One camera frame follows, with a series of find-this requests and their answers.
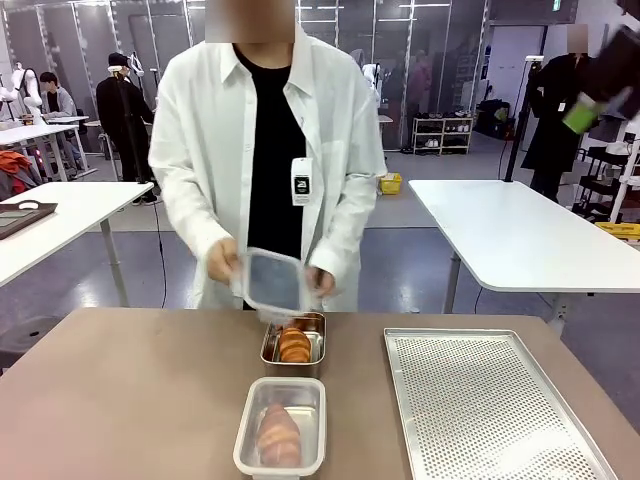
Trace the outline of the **person's left hand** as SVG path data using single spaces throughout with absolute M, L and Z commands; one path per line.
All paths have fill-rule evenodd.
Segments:
M 306 268 L 306 280 L 310 292 L 316 298 L 324 298 L 333 293 L 335 289 L 334 276 L 315 266 Z

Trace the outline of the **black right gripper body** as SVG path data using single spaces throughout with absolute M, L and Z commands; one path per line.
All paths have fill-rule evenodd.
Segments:
M 609 104 L 621 93 L 618 107 L 625 119 L 639 113 L 639 32 L 621 26 L 598 57 L 589 63 L 584 93 L 597 104 Z

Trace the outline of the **person's right hand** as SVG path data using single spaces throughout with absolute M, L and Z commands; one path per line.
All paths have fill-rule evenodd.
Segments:
M 206 257 L 207 274 L 211 280 L 229 286 L 240 270 L 237 242 L 232 237 L 218 240 Z

